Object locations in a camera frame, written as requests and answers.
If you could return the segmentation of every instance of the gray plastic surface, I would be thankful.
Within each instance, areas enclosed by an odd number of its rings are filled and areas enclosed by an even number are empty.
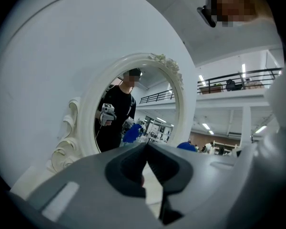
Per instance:
[[[173,209],[185,212],[184,208],[192,206],[193,210],[167,228],[251,228],[286,186],[286,130],[244,148],[230,174],[216,182],[220,186],[216,191],[206,187],[210,193],[203,194],[204,201],[199,206],[194,190],[170,196]]]
[[[28,202],[41,211],[64,184],[73,181],[80,188],[59,217],[58,224],[74,229],[160,228],[162,224],[147,207],[145,198],[122,195],[105,177],[107,163],[136,146],[125,146],[78,160],[37,188]]]
[[[168,229],[251,228],[286,186],[286,130],[244,148],[239,158],[156,147],[187,160],[194,170],[186,188],[167,197],[170,208],[182,215],[166,225]],[[77,229],[162,228],[144,198],[124,196],[106,180],[108,162],[132,148],[138,145],[75,162],[42,184],[29,203],[41,211],[64,184],[74,181],[80,189],[59,218],[60,225]]]

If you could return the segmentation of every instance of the mirror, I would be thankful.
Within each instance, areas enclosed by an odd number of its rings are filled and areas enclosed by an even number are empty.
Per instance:
[[[118,75],[104,89],[94,119],[100,152],[127,144],[166,144],[175,125],[174,92],[163,71],[152,66]]]

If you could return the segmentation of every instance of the ornate white mirror frame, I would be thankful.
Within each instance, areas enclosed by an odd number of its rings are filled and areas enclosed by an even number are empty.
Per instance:
[[[81,98],[77,97],[69,101],[71,114],[66,115],[63,119],[67,123],[66,133],[57,145],[51,159],[54,173],[61,171],[79,158],[99,153],[94,135],[94,119],[104,89],[121,73],[147,66],[160,69],[174,91],[175,126],[168,144],[177,146],[180,143],[186,119],[183,81],[181,74],[178,73],[177,62],[166,58],[163,54],[131,54],[120,58],[108,67],[100,77],[89,85],[88,90]]]

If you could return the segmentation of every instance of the white column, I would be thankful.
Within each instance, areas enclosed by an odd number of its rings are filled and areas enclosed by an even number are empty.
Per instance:
[[[243,123],[242,123],[242,137],[240,139],[240,147],[245,147],[251,144],[251,108],[249,106],[243,107]]]

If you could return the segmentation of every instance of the hand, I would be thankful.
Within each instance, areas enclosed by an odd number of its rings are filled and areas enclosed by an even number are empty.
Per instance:
[[[111,122],[112,122],[111,120],[107,120],[105,126],[111,125]]]

